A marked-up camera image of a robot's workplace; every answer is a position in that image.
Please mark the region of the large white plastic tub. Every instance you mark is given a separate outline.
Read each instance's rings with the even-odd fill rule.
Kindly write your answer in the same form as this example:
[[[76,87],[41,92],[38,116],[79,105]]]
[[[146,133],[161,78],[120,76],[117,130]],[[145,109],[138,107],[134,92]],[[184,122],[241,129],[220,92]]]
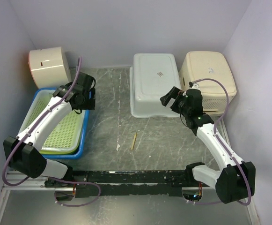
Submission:
[[[177,118],[160,98],[181,88],[176,60],[170,53],[137,53],[130,67],[130,109],[135,118]]]

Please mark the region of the beige perforated laundry basket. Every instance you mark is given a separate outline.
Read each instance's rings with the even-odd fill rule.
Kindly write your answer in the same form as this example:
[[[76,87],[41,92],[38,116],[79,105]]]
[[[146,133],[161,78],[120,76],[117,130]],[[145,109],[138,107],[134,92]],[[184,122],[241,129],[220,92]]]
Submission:
[[[179,71],[182,90],[189,89],[189,82],[207,78],[198,83],[203,96],[203,110],[209,115],[221,115],[229,101],[237,94],[232,72],[223,54],[211,51],[192,51],[186,54]]]

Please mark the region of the green plastic tray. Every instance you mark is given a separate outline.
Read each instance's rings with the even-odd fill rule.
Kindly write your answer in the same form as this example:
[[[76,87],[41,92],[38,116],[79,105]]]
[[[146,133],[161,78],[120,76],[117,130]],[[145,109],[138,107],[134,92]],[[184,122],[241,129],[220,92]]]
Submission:
[[[40,152],[48,155],[73,153],[80,142],[84,117],[84,112],[69,113],[50,133]]]

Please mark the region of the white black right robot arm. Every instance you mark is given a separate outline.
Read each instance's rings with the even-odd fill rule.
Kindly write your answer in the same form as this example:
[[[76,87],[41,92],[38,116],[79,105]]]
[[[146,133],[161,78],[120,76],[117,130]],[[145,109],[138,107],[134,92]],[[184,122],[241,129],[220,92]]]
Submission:
[[[215,130],[214,121],[203,112],[200,90],[173,87],[160,101],[167,106],[171,99],[174,100],[171,110],[185,118],[187,128],[208,148],[219,167],[216,171],[201,162],[187,165],[185,183],[192,187],[199,182],[208,185],[222,203],[241,203],[247,199],[245,205],[249,205],[255,193],[256,168],[239,157]]]

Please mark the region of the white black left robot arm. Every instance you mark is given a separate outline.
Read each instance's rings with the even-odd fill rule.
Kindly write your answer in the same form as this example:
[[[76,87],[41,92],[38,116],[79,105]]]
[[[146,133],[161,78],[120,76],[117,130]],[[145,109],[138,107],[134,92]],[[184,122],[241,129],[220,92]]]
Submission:
[[[53,177],[62,187],[70,186],[74,180],[72,167],[46,159],[40,150],[54,128],[69,113],[95,109],[95,85],[94,77],[78,73],[73,82],[54,91],[48,105],[25,130],[16,137],[8,136],[3,142],[6,162],[2,177],[6,177],[7,167],[10,167],[29,178]]]

